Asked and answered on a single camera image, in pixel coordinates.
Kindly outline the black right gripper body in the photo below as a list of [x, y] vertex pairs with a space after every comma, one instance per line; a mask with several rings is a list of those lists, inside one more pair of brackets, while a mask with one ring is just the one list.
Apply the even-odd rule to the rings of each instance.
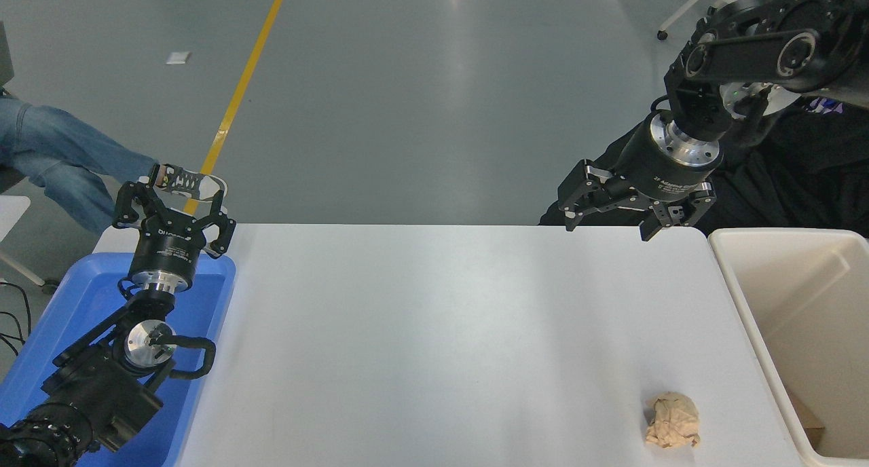
[[615, 173], [646, 197], [675, 202], [718, 167], [718, 142], [692, 137], [670, 117], [646, 118], [614, 165]]

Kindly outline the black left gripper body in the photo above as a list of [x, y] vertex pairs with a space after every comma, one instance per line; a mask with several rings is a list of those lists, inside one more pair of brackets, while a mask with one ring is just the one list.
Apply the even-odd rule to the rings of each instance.
[[164, 272], [192, 279], [204, 248], [204, 230], [191, 214], [170, 209], [168, 219], [154, 213], [144, 217], [128, 276]]

